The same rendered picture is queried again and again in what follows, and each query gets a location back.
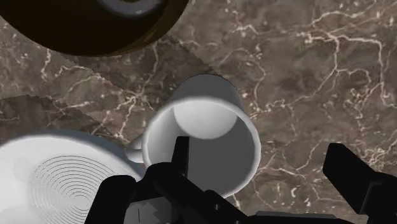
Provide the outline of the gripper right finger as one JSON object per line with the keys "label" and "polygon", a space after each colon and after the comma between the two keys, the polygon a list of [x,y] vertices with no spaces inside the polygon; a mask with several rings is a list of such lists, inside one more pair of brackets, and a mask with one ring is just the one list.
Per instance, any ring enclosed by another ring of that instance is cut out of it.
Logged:
{"label": "gripper right finger", "polygon": [[397,224],[397,177],[373,170],[349,148],[330,143],[323,174],[366,224]]}

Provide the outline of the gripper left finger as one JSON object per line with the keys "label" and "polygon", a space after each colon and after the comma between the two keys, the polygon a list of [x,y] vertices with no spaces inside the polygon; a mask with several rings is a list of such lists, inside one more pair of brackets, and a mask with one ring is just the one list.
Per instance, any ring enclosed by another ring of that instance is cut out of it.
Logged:
{"label": "gripper left finger", "polygon": [[85,224],[123,224],[129,205],[139,199],[167,199],[181,217],[178,224],[247,224],[247,216],[213,190],[187,179],[190,138],[176,139],[172,160],[148,167],[142,180],[116,175],[99,186]]}

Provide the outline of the white mug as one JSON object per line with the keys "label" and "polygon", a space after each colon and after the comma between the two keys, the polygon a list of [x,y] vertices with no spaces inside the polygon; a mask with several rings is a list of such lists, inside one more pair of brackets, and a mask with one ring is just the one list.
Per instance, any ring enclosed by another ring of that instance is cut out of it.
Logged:
{"label": "white mug", "polygon": [[258,169],[258,131],[237,89],[219,75],[198,74],[182,82],[125,153],[146,167],[169,162],[179,136],[190,138],[187,178],[201,190],[229,197]]}

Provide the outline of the white plate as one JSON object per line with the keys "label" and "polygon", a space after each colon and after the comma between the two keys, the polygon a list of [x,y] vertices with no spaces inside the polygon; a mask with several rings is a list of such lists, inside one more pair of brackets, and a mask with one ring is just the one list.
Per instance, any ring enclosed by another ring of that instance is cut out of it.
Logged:
{"label": "white plate", "polygon": [[102,181],[142,179],[116,144],[75,130],[45,130],[0,145],[0,224],[84,224]]}

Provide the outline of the dark brown bowl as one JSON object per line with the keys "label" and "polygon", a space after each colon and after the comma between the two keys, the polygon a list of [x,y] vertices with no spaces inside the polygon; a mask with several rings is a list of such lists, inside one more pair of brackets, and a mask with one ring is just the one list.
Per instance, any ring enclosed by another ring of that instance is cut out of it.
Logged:
{"label": "dark brown bowl", "polygon": [[68,55],[103,57],[164,36],[189,0],[0,0],[0,17],[32,41]]}

